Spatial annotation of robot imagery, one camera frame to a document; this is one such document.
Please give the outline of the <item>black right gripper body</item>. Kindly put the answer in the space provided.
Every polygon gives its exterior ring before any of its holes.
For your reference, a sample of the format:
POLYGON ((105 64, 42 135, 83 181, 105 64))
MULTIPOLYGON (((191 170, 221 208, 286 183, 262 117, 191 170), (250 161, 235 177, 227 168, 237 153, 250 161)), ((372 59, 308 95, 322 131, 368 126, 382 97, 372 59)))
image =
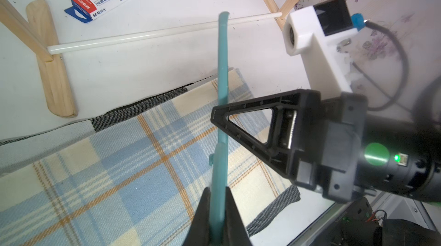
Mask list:
POLYGON ((335 202, 353 199, 354 183, 368 101, 343 92, 322 100, 314 90, 283 94, 282 103, 297 112, 283 178, 315 190, 335 202))

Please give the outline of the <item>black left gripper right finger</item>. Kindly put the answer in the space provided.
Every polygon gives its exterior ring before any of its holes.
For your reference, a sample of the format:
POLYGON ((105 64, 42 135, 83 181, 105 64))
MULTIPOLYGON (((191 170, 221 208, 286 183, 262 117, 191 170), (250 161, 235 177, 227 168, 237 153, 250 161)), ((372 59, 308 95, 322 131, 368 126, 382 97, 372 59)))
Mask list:
POLYGON ((226 187, 225 200, 225 245, 252 246, 229 187, 226 187))

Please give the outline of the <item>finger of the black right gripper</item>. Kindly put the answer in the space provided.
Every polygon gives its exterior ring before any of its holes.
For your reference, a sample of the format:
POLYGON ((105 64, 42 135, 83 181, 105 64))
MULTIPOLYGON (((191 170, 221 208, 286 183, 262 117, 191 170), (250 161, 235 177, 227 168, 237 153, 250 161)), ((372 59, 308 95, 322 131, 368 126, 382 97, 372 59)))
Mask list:
POLYGON ((294 180, 303 151, 303 90, 229 103, 223 131, 285 179, 294 180))

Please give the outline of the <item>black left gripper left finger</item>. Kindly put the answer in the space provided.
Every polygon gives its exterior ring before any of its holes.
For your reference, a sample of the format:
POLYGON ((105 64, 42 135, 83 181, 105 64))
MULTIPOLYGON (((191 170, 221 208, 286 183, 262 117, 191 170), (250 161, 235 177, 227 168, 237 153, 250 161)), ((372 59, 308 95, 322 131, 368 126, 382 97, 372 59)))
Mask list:
POLYGON ((206 187, 203 191, 194 219, 182 246, 210 245, 210 197, 211 190, 209 187, 206 187))

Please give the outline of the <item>teal plastic hanger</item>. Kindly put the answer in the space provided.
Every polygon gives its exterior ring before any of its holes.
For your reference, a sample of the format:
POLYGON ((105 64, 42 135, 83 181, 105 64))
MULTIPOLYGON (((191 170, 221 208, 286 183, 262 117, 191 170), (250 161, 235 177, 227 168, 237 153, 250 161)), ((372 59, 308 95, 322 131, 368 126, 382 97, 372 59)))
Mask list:
POLYGON ((212 183, 210 197, 209 225, 212 246, 220 246, 225 223, 226 187, 228 173, 229 137, 223 131, 225 116, 222 107, 229 100, 228 75, 228 28, 229 13, 222 12, 218 18, 218 106, 212 110, 212 123, 217 127, 217 144, 212 158, 212 183))

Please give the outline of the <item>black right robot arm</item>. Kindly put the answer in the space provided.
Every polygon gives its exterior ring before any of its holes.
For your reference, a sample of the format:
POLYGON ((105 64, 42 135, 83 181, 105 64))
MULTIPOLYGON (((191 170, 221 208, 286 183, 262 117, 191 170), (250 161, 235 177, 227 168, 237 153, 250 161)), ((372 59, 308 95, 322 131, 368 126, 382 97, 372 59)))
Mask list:
POLYGON ((296 89, 213 108, 211 122, 281 177, 348 203, 375 190, 441 200, 441 133, 429 112, 441 88, 429 84, 412 123, 368 114, 367 98, 296 89))

